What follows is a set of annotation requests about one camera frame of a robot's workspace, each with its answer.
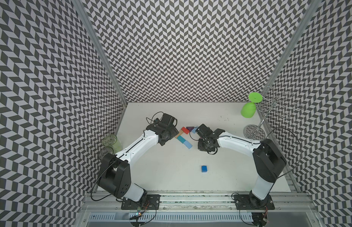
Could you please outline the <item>natural wood block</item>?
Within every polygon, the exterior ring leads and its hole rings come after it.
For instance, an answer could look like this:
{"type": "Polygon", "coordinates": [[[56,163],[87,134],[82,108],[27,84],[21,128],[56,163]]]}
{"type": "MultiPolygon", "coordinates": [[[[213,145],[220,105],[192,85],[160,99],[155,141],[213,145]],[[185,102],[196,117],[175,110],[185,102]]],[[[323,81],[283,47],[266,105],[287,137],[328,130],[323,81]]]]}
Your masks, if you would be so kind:
{"type": "Polygon", "coordinates": [[[175,136],[175,138],[177,139],[177,138],[178,138],[179,136],[181,136],[183,133],[184,133],[183,130],[180,130],[180,131],[178,132],[178,134],[175,136]]]}

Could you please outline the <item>teal block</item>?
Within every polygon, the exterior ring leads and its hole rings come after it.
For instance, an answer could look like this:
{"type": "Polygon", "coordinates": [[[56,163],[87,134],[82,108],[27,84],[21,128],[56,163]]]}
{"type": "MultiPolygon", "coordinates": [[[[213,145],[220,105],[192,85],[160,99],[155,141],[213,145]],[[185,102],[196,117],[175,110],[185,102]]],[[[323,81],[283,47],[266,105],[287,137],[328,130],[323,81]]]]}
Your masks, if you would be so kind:
{"type": "Polygon", "coordinates": [[[186,142],[186,139],[183,138],[182,136],[178,136],[177,139],[182,143],[184,144],[186,142]]]}

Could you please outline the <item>red block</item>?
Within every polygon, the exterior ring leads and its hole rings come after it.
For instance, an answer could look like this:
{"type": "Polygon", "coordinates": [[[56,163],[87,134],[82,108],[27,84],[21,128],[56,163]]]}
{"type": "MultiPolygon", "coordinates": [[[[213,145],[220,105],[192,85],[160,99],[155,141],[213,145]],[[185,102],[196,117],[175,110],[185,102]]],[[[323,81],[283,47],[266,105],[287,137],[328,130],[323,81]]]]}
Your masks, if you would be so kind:
{"type": "Polygon", "coordinates": [[[185,127],[182,127],[181,130],[182,130],[185,134],[189,134],[189,133],[190,133],[190,131],[189,131],[187,128],[185,128],[185,127]]]}

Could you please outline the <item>dark blue cube block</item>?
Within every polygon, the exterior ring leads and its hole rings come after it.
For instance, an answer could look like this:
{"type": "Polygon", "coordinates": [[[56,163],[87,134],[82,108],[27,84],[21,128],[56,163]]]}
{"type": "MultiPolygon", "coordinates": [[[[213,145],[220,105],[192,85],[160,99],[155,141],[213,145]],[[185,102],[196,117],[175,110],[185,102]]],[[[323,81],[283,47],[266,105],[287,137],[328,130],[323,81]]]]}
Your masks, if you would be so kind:
{"type": "Polygon", "coordinates": [[[201,172],[206,173],[208,171],[207,166],[201,166],[201,172]]]}

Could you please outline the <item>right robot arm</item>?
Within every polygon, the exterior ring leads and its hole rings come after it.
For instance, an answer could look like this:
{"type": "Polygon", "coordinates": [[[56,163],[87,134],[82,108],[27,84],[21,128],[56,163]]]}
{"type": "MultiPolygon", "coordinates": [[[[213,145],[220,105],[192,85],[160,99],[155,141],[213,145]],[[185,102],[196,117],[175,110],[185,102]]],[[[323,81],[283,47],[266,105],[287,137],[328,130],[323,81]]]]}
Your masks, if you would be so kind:
{"type": "Polygon", "coordinates": [[[254,160],[257,180],[249,194],[236,194],[232,199],[238,210],[274,209],[270,191],[284,170],[287,161],[270,139],[256,141],[241,138],[223,129],[212,131],[202,124],[195,132],[199,135],[198,150],[214,155],[218,148],[228,148],[245,154],[254,160]]]}

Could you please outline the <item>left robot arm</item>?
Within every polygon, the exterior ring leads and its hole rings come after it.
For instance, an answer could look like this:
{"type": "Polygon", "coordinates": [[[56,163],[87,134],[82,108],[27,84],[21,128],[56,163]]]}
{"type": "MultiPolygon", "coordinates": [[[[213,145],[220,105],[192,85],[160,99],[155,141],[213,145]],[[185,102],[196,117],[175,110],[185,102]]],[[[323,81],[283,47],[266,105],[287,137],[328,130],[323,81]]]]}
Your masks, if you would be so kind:
{"type": "Polygon", "coordinates": [[[163,113],[162,117],[153,120],[131,145],[114,155],[104,155],[95,185],[118,199],[145,202],[147,191],[132,182],[131,167],[150,148],[158,144],[163,146],[173,139],[179,133],[177,123],[175,117],[163,113]]]}

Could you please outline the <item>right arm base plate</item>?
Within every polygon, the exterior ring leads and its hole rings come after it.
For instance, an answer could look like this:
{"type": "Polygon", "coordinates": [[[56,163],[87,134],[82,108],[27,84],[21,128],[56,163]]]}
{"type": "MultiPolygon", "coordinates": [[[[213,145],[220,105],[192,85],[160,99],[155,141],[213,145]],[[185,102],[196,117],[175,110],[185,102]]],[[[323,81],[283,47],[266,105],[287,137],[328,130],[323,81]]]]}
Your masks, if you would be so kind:
{"type": "Polygon", "coordinates": [[[272,197],[269,194],[263,200],[253,194],[233,194],[231,197],[237,210],[275,210],[272,197]]]}

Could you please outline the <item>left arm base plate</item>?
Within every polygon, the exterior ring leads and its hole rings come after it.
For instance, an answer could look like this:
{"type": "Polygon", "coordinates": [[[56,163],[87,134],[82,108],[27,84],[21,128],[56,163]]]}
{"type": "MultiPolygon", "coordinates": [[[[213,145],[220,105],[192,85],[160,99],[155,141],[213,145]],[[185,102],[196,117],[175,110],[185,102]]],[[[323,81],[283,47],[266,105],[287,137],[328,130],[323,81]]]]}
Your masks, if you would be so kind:
{"type": "Polygon", "coordinates": [[[130,199],[123,199],[121,209],[122,210],[158,210],[161,195],[159,194],[148,194],[145,198],[135,202],[130,199]]]}

